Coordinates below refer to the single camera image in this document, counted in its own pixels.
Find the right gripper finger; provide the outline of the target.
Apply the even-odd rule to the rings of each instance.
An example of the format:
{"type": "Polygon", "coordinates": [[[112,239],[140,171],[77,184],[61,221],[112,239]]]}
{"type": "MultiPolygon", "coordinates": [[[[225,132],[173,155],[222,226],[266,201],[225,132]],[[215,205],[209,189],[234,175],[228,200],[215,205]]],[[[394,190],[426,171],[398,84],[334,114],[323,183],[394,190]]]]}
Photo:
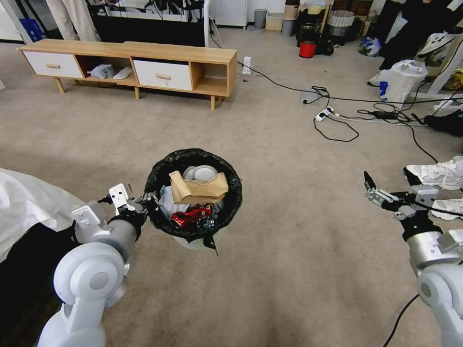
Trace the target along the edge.
{"type": "Polygon", "coordinates": [[[382,189],[377,189],[376,184],[367,171],[364,171],[364,186],[366,188],[365,197],[372,203],[383,207],[396,202],[395,196],[382,189]]]}
{"type": "Polygon", "coordinates": [[[416,210],[410,205],[400,206],[396,212],[394,212],[394,217],[398,221],[403,221],[407,218],[413,218],[416,214],[416,210]]]}

